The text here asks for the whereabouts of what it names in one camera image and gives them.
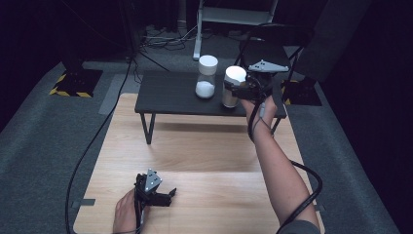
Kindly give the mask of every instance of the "forearm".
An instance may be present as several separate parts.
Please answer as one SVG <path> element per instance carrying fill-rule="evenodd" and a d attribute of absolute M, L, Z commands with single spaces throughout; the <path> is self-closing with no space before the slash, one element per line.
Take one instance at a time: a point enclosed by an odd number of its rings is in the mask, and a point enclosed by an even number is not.
<path fill-rule="evenodd" d="M 266 128 L 262 123 L 257 125 L 254 131 L 254 143 L 271 204 L 280 223 L 284 223 L 308 198 L 309 191 L 301 176 Z M 305 209 L 297 216 L 297 219 L 308 220 L 319 226 L 313 205 Z"/>

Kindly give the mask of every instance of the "black table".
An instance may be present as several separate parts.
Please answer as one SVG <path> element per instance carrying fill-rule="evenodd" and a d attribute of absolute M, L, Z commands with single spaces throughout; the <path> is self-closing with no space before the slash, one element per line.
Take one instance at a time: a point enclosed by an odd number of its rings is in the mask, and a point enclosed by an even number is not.
<path fill-rule="evenodd" d="M 156 114 L 245 116 L 244 108 L 240 104 L 234 108 L 227 108 L 222 104 L 223 80 L 224 75 L 217 74 L 213 97 L 204 99 L 195 94 L 197 73 L 145 71 L 134 111 L 140 114 L 146 143 L 150 144 L 152 141 Z M 273 133 L 280 120 L 286 118 L 280 82 L 274 82 L 273 97 L 278 110 Z M 145 113 L 152 114 L 149 130 Z"/>

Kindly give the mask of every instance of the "cup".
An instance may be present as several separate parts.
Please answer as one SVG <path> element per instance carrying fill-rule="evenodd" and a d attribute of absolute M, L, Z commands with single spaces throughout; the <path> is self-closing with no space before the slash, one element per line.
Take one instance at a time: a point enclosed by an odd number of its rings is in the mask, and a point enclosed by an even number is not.
<path fill-rule="evenodd" d="M 240 66 L 229 66 L 225 70 L 224 80 L 232 83 L 235 86 L 245 85 L 246 71 Z M 225 85 L 222 88 L 222 104 L 228 108 L 234 108 L 238 105 L 239 100 L 237 97 L 232 96 L 232 91 L 225 89 Z"/>
<path fill-rule="evenodd" d="M 215 92 L 215 72 L 218 59 L 213 56 L 202 56 L 198 62 L 198 81 L 195 93 L 200 98 L 211 98 Z"/>

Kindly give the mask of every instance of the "wooden platform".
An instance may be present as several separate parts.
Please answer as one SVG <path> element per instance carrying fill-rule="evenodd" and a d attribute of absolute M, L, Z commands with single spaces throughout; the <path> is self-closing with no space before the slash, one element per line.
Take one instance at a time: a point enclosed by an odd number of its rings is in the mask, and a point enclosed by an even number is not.
<path fill-rule="evenodd" d="M 177 191 L 170 207 L 150 208 L 142 233 L 278 230 L 244 117 L 160 114 L 148 145 L 134 113 L 136 99 L 120 97 L 84 197 L 95 203 L 80 208 L 76 233 L 111 233 L 116 203 L 149 168 L 163 179 L 158 192 Z M 276 139 L 290 159 L 302 163 L 288 118 L 280 122 Z M 320 216 L 319 222 L 324 233 Z"/>

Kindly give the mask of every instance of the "chair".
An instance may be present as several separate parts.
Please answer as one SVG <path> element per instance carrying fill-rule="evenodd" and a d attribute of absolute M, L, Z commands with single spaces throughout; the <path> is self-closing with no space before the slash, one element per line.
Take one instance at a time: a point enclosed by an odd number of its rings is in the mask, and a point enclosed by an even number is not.
<path fill-rule="evenodd" d="M 300 52 L 314 36 L 310 27 L 279 23 L 261 23 L 254 26 L 240 43 L 240 53 L 235 61 L 248 71 L 267 72 L 274 77 L 278 72 L 289 72 L 284 83 L 282 101 L 285 101 L 287 85 L 291 81 Z M 288 56 L 284 47 L 293 47 Z"/>

